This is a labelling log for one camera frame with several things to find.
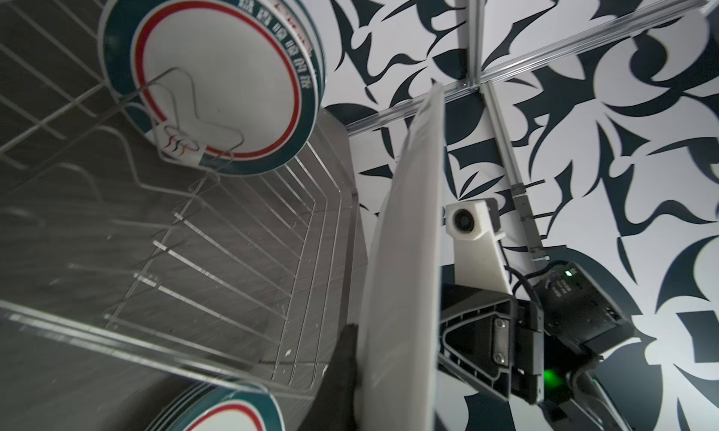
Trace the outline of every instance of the wire rack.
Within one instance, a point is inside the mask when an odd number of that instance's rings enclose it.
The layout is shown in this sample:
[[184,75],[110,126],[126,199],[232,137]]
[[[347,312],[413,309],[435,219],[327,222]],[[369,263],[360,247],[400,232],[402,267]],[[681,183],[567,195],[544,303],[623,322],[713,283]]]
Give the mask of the wire rack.
[[177,163],[162,147],[192,145],[181,127],[153,146],[127,115],[148,114],[137,94],[182,69],[113,93],[96,56],[105,2],[0,0],[3,317],[199,381],[311,398],[346,322],[357,220],[351,166],[323,126],[334,119],[321,111],[268,174]]

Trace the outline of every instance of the dish rack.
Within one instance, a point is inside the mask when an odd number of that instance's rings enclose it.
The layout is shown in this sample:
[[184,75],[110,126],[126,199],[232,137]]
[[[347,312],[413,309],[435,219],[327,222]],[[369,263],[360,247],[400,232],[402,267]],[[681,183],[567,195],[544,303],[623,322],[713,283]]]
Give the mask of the dish rack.
[[180,165],[163,147],[183,143],[153,148],[127,119],[149,115],[137,94],[164,75],[119,102],[100,75],[106,1],[0,0],[0,316],[201,382],[311,399],[346,323],[357,221],[333,118],[320,111],[271,173]]

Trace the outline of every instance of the patterned wallpaper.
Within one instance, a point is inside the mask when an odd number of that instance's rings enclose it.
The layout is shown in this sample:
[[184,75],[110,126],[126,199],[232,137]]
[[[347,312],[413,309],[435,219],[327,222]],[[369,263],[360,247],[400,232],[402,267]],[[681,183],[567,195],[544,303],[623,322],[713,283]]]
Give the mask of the patterned wallpaper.
[[[487,0],[485,66],[656,1]],[[323,105],[345,123],[465,74],[466,0],[303,2],[327,52]],[[497,86],[544,246],[589,270],[638,329],[599,370],[638,431],[719,422],[718,61],[692,13]],[[368,245],[410,121],[350,140]],[[529,271],[478,94],[447,104],[446,142],[445,203],[496,198],[509,262]],[[438,389],[450,431],[548,429],[522,400],[494,404],[444,376]]]

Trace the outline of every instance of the green light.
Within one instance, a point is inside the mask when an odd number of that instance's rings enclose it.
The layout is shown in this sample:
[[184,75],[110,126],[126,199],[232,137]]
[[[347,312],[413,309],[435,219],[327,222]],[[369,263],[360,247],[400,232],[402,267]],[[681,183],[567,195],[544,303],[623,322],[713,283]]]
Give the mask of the green light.
[[564,379],[553,370],[544,371],[544,390],[551,391],[564,385]]

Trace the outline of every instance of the camera lens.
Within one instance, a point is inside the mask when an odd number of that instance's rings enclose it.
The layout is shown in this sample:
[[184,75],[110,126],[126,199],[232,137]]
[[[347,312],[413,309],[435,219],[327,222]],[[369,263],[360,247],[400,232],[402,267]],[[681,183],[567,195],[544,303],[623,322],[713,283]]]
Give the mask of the camera lens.
[[474,218],[467,210],[458,210],[454,213],[454,226],[463,233],[469,233],[474,229]]

